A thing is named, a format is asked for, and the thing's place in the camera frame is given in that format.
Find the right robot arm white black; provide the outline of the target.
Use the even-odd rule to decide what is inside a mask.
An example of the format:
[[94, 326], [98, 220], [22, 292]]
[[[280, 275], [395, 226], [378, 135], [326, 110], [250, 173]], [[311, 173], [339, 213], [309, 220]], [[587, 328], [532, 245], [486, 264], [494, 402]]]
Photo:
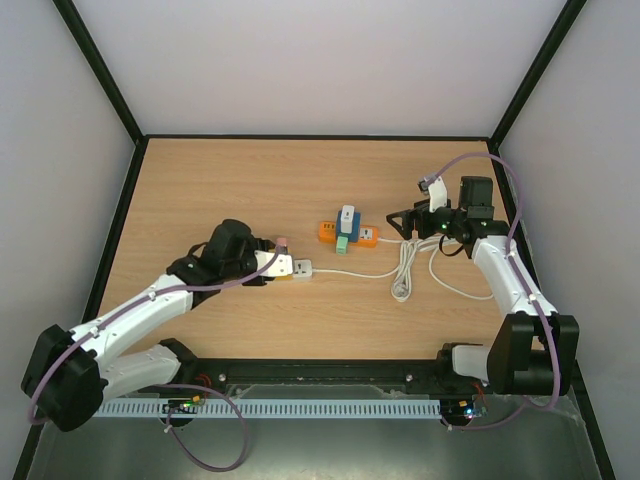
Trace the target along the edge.
[[488, 383], [498, 394], [565, 395], [579, 326], [573, 316], [559, 314], [544, 297], [509, 236], [509, 225], [495, 219], [492, 180], [462, 177], [456, 207], [441, 178], [426, 177], [418, 187], [424, 200], [388, 215], [388, 223], [406, 240], [441, 234], [457, 241], [484, 275], [504, 317], [489, 347], [444, 345], [446, 361], [436, 367], [438, 384], [455, 392], [472, 377]]

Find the pink plug charger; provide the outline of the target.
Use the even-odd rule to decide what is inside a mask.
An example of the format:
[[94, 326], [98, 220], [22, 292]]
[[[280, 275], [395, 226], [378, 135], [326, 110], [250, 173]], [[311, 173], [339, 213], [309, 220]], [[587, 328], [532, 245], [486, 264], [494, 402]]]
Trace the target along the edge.
[[278, 238], [276, 240], [276, 246], [280, 251], [286, 251], [288, 249], [288, 242], [286, 238]]

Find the white power strip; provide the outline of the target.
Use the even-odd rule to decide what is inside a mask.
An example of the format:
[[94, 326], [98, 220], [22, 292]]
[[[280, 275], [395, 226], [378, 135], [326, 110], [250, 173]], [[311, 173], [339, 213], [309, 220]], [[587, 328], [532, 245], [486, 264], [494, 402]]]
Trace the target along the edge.
[[283, 281], [283, 282], [307, 282], [312, 279], [313, 276], [313, 266], [312, 262], [309, 259], [294, 259], [293, 260], [293, 271], [292, 273], [294, 279], [291, 281]]

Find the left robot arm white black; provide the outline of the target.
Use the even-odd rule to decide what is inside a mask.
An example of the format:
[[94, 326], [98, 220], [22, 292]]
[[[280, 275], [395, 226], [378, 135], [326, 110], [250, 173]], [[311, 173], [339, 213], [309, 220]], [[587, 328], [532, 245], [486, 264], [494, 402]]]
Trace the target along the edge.
[[38, 337], [21, 388], [28, 420], [68, 432], [111, 399], [166, 385], [186, 387], [198, 359], [171, 338], [138, 354], [126, 351], [165, 322], [234, 286], [264, 286], [292, 272], [286, 246], [255, 237], [226, 219], [207, 242], [192, 246], [153, 284], [123, 305], [68, 330], [53, 325]]

